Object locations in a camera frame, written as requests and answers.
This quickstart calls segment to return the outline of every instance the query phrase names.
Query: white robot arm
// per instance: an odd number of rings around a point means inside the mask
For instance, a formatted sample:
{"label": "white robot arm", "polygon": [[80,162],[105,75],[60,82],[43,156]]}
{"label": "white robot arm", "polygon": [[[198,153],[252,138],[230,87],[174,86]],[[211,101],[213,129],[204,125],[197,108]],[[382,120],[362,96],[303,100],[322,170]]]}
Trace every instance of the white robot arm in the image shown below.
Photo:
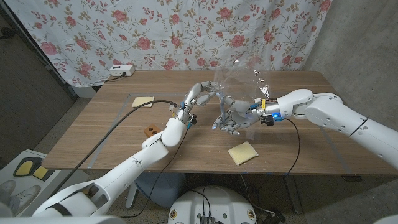
{"label": "white robot arm", "polygon": [[274,121],[293,117],[308,119],[324,128],[341,132],[361,146],[384,159],[398,170],[398,132],[385,127],[345,106],[332,93],[313,94],[310,90],[295,90],[276,100],[265,103],[243,104],[228,97],[228,117],[216,119],[213,129],[219,127],[232,135],[257,121],[273,125]]}
{"label": "white robot arm", "polygon": [[176,117],[170,118],[164,131],[142,143],[142,150],[126,159],[99,179],[67,187],[45,201],[34,217],[97,216],[104,215],[117,197],[149,166],[164,158],[166,147],[176,146],[184,133],[196,123],[190,114],[194,105],[203,106],[215,96],[215,83],[198,83],[185,95]]}

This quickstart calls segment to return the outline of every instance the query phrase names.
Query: sponge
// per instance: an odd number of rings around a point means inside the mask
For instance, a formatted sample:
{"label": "sponge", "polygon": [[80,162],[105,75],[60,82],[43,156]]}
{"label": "sponge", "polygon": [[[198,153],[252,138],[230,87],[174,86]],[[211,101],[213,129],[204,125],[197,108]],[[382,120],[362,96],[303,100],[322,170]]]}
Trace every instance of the sponge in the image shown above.
{"label": "sponge", "polygon": [[228,150],[228,152],[237,166],[256,156],[259,156],[256,150],[254,150],[254,148],[248,142],[235,146]]}
{"label": "sponge", "polygon": [[[141,105],[143,103],[147,103],[147,102],[153,101],[154,99],[155,98],[153,96],[152,97],[136,97],[134,99],[134,101],[132,102],[132,107],[137,107],[137,106],[139,106],[139,105]],[[145,105],[143,107],[151,107],[151,106],[152,106],[152,103],[148,104],[148,105]]]}
{"label": "sponge", "polygon": [[29,175],[32,166],[33,166],[32,161],[25,161],[18,167],[18,169],[15,172],[15,176],[18,177],[18,176]]}
{"label": "sponge", "polygon": [[49,170],[40,166],[37,168],[37,170],[33,173],[33,176],[39,178],[40,180],[43,179],[44,175],[48,172]]}

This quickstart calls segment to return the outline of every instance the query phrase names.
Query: wall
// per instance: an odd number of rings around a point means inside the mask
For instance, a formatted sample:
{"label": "wall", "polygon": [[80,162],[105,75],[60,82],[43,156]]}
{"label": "wall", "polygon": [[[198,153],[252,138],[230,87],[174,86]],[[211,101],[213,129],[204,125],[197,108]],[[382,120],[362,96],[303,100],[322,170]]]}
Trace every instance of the wall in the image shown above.
{"label": "wall", "polygon": [[[0,27],[10,27],[1,15]],[[18,35],[0,40],[0,55],[2,167],[33,149],[74,101]]]}
{"label": "wall", "polygon": [[398,130],[398,1],[334,0],[304,66],[348,106]]}

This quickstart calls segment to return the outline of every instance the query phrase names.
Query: shoe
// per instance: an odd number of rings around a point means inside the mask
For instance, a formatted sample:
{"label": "shoe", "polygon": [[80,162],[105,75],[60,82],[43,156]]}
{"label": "shoe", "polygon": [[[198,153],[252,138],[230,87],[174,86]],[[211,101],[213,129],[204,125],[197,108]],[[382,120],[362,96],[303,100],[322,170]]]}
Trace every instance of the shoe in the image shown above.
{"label": "shoe", "polygon": [[17,185],[17,182],[15,182],[14,180],[8,180],[0,185],[0,190],[4,194],[6,194],[8,197],[10,197],[10,195],[14,191],[16,185]]}
{"label": "shoe", "polygon": [[17,194],[16,197],[19,199],[19,207],[14,215],[18,215],[28,205],[30,205],[30,203],[32,203],[33,200],[35,200],[36,196],[40,193],[41,189],[42,188],[39,185],[35,185]]}

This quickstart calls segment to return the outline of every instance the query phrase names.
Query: white power strip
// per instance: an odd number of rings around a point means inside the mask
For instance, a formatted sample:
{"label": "white power strip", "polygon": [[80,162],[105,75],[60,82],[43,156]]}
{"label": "white power strip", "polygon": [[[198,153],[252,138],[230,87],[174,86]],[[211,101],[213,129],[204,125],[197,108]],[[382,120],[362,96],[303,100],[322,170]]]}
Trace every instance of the white power strip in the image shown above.
{"label": "white power strip", "polygon": [[109,71],[112,76],[121,76],[123,72],[126,72],[126,76],[132,76],[135,69],[132,65],[113,65]]}

